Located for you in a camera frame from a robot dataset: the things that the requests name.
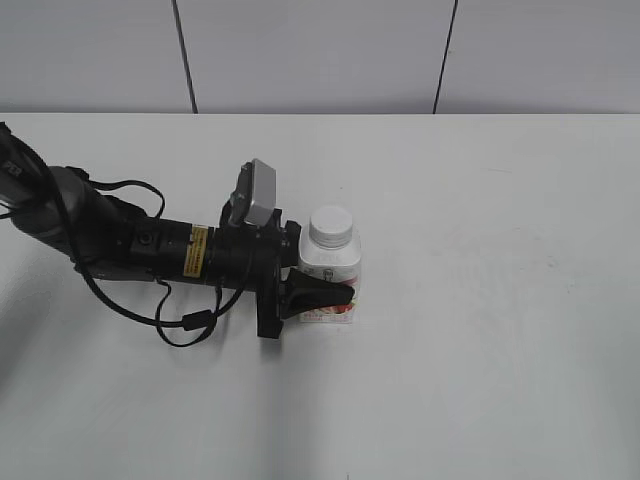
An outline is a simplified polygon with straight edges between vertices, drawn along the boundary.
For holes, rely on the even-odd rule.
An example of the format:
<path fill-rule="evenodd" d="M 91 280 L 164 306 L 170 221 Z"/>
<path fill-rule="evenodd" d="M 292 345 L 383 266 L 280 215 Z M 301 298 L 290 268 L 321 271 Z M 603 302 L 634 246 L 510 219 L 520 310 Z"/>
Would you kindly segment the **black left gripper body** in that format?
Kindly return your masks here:
<path fill-rule="evenodd" d="M 257 227 L 232 222 L 232 210 L 222 210 L 219 227 L 213 233 L 208 282 L 217 290 L 231 289 L 227 302 L 216 309 L 220 316 L 233 308 L 245 292 L 253 292 L 256 302 L 257 335 L 280 337 L 281 273 L 296 264 L 301 225 L 281 222 L 282 211 L 272 212 L 267 224 Z"/>

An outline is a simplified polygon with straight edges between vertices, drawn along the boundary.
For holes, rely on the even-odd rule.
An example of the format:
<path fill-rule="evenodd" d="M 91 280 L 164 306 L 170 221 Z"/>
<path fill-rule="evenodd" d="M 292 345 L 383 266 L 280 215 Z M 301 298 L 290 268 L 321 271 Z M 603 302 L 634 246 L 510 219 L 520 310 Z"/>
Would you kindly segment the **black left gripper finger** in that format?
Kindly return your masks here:
<path fill-rule="evenodd" d="M 344 283 L 314 278 L 292 269 L 282 281 L 282 318 L 320 310 L 325 314 L 343 314 L 351 309 L 355 289 Z"/>

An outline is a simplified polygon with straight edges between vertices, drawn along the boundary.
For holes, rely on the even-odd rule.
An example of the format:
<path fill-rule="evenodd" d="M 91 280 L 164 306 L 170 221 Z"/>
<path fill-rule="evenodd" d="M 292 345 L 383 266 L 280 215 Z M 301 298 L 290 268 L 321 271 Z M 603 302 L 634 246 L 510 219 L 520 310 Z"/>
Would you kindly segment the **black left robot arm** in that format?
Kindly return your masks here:
<path fill-rule="evenodd" d="M 218 319 L 246 292 L 255 296 L 257 334 L 280 336 L 286 319 L 342 306 L 355 295 L 348 284 L 301 272 L 301 227 L 283 221 L 275 205 L 275 170 L 245 163 L 217 226 L 166 219 L 116 196 L 117 184 L 84 170 L 50 166 L 10 129 L 1 131 L 1 200 L 21 232 L 67 255 L 92 293 L 120 315 L 101 281 L 190 283 L 230 290 L 212 308 L 184 315 L 177 327 L 207 339 Z"/>

